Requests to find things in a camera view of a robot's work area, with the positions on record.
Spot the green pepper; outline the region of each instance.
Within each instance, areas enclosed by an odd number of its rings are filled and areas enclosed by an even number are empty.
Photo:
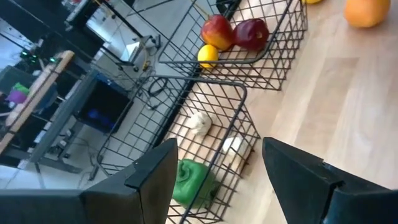
[[[190,159],[183,159],[178,162],[177,178],[174,185],[173,199],[188,208],[195,199],[195,194],[199,190],[197,199],[193,203],[193,208],[206,207],[211,203],[219,183],[215,181],[213,173],[209,173],[205,180],[207,166]]]

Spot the wire basket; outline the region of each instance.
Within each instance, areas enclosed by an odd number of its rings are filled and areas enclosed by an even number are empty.
[[[177,138],[178,159],[206,165],[207,175],[215,177],[211,184],[216,187],[208,189],[204,195],[211,196],[207,198],[198,196],[199,189],[196,199],[185,208],[172,200],[167,223],[222,221],[240,173],[259,139],[245,99],[246,88],[238,83],[148,77],[131,101],[126,117],[134,119],[123,122],[117,133],[108,136],[100,153],[100,166],[112,175],[162,141]],[[189,128],[189,119],[197,112],[211,118],[212,125],[205,136],[194,135]],[[194,205],[198,198],[201,203]]]
[[[186,76],[230,80],[251,88],[281,90],[307,30],[306,4],[301,0],[214,1],[193,0],[161,51],[159,62]],[[220,53],[218,61],[207,61],[215,63],[215,68],[199,69],[197,52],[205,44],[201,39],[201,27],[207,20],[205,13],[224,15],[232,28],[247,19],[263,19],[271,33],[265,49],[248,52],[234,46]]]

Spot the apple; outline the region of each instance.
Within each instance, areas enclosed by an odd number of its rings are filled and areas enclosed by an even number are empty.
[[[260,51],[267,45],[269,30],[262,19],[248,19],[235,27],[233,35],[236,45],[246,50]]]
[[[222,51],[228,50],[234,40],[231,24],[222,15],[210,16],[201,28],[200,34],[206,44]]]

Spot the table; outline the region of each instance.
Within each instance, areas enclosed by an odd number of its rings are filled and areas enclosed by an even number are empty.
[[[83,106],[86,98],[90,95],[90,92],[93,90],[95,85],[95,76],[93,75],[85,75],[77,81],[73,88],[73,94],[60,104],[56,117],[32,152],[24,152],[18,150],[17,147],[10,145],[15,134],[32,114],[34,108],[43,98],[50,86],[55,82],[57,77],[66,69],[67,65],[71,63],[72,60],[77,59],[73,58],[73,56],[74,53],[69,50],[57,54],[54,57],[56,62],[47,65],[30,87],[30,93],[25,101],[26,103],[17,105],[11,111],[10,115],[6,119],[6,125],[9,127],[9,131],[0,142],[0,154],[4,153],[7,156],[28,160],[29,162],[38,162],[42,165],[71,173],[81,172],[81,168],[64,163],[62,156],[57,159],[49,159],[44,155],[50,149],[57,137],[59,137],[60,132],[73,116],[73,113]],[[81,126],[82,124],[76,122],[74,128],[79,129]]]

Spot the yellow lemon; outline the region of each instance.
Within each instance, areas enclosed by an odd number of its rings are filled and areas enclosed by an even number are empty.
[[[307,4],[315,4],[320,1],[322,1],[322,0],[302,0],[303,3],[307,3]]]
[[[204,45],[198,52],[198,61],[199,62],[204,62],[204,61],[216,61],[218,60],[218,51],[217,48],[207,44]],[[216,66],[215,63],[209,64],[209,63],[201,63],[200,64],[203,68],[213,68]]]

